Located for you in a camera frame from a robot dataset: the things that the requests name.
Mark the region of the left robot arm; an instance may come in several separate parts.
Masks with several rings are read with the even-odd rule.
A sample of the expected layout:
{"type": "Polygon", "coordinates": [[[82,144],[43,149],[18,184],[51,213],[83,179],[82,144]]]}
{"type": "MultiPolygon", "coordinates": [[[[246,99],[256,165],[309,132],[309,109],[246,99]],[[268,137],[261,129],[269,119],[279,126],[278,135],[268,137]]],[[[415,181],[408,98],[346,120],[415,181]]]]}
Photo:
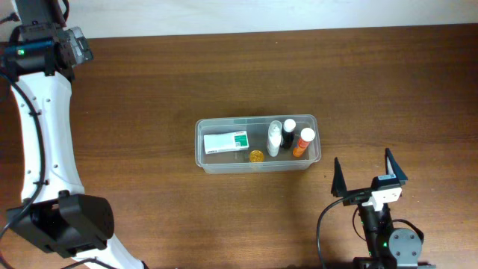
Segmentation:
{"type": "Polygon", "coordinates": [[[42,250],[89,268],[144,268],[114,233],[109,202],[85,194],[72,146],[74,68],[93,53],[67,1],[16,0],[19,25],[1,56],[1,76],[19,110],[24,153],[22,204],[6,229],[42,250]]]}

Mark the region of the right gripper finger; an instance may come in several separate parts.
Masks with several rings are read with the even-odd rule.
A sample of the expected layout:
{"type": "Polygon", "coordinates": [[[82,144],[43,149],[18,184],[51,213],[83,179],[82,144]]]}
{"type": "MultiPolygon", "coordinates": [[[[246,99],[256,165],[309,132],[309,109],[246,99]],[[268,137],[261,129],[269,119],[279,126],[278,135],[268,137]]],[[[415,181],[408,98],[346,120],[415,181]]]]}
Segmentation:
{"type": "Polygon", "coordinates": [[[408,177],[395,161],[389,148],[385,149],[385,175],[373,178],[372,189],[398,188],[408,181],[408,177]]]}
{"type": "Polygon", "coordinates": [[[345,197],[347,195],[347,185],[338,158],[335,158],[334,160],[334,176],[332,180],[331,194],[334,197],[345,197]]]}

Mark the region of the orange Redoxon tube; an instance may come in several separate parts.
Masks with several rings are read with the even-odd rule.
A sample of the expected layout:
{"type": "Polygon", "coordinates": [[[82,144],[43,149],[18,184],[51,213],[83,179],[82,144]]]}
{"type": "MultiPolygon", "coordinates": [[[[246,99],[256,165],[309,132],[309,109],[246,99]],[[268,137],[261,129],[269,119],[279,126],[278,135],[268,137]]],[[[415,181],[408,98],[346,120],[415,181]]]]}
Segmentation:
{"type": "Polygon", "coordinates": [[[299,140],[297,141],[296,146],[293,150],[294,157],[301,157],[305,150],[308,148],[308,145],[315,139],[315,131],[311,128],[304,128],[300,132],[299,140]]]}

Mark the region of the clear plastic container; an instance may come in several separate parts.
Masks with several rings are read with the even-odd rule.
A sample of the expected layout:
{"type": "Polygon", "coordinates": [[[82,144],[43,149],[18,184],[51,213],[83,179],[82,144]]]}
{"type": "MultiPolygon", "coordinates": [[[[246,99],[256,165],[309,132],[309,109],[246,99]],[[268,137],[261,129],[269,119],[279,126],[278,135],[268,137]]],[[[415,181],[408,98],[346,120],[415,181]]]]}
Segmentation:
{"type": "Polygon", "coordinates": [[[267,152],[267,131],[269,125],[278,120],[284,122],[293,119],[296,122],[294,130],[295,138],[299,138],[299,132],[304,128],[311,128],[318,132],[317,120],[310,114],[256,116],[256,117],[229,117],[202,119],[195,127],[195,159],[196,164],[206,173],[260,173],[287,170],[305,170],[322,157],[320,138],[317,136],[305,150],[305,153],[297,158],[293,156],[291,149],[279,150],[276,157],[270,157],[267,152]],[[203,137],[229,132],[246,131],[249,139],[249,148],[235,152],[221,152],[205,154],[203,137]],[[249,154],[253,150],[261,150],[264,153],[263,162],[252,163],[249,154]]]}

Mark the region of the dark bottle white cap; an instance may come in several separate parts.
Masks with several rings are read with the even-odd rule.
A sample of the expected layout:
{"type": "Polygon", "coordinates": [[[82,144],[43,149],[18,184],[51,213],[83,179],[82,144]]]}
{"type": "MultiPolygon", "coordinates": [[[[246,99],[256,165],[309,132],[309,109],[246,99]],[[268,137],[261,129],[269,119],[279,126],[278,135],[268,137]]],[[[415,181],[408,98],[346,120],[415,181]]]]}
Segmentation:
{"type": "Polygon", "coordinates": [[[293,119],[286,119],[282,125],[282,144],[281,148],[290,149],[295,138],[294,130],[296,122],[293,119]]]}

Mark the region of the small jar gold lid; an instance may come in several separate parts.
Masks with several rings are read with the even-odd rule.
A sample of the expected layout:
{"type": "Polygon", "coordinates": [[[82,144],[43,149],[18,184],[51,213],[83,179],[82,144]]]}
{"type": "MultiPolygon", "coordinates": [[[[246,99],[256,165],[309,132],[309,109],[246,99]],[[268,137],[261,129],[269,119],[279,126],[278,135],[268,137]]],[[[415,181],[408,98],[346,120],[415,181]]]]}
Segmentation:
{"type": "Polygon", "coordinates": [[[252,163],[263,162],[264,159],[265,159],[264,153],[261,150],[256,149],[251,151],[251,153],[249,154],[249,161],[252,163]]]}

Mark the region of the white Panadol medicine box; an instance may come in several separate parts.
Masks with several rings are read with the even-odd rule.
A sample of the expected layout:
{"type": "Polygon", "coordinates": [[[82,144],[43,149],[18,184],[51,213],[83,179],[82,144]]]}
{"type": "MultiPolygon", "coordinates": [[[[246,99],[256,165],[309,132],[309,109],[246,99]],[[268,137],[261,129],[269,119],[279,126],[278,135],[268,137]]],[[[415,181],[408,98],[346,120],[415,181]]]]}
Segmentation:
{"type": "Polygon", "coordinates": [[[203,137],[203,141],[206,155],[235,152],[249,148],[249,139],[246,131],[207,134],[203,137]]]}

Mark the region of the white spray bottle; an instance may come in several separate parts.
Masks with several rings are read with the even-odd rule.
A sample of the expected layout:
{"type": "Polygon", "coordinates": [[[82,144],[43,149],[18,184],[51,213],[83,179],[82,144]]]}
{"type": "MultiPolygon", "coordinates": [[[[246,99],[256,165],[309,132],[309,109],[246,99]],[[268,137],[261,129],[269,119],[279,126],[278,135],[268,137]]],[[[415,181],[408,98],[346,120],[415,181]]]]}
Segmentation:
{"type": "Polygon", "coordinates": [[[282,143],[282,123],[274,120],[268,128],[267,133],[267,151],[270,157],[276,157],[279,154],[279,148],[282,143]]]}

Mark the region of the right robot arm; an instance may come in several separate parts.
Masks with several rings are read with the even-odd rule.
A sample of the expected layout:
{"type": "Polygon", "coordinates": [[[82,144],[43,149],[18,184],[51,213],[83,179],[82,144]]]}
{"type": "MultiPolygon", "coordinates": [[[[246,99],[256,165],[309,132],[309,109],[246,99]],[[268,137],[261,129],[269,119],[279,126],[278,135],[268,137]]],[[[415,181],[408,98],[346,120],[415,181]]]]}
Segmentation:
{"type": "Polygon", "coordinates": [[[376,176],[368,188],[349,190],[338,159],[334,163],[331,194],[345,206],[354,205],[361,218],[368,257],[355,257],[354,268],[435,268],[420,262],[424,234],[411,222],[391,217],[389,204],[402,195],[407,176],[395,161],[390,149],[385,150],[385,174],[376,176]]]}

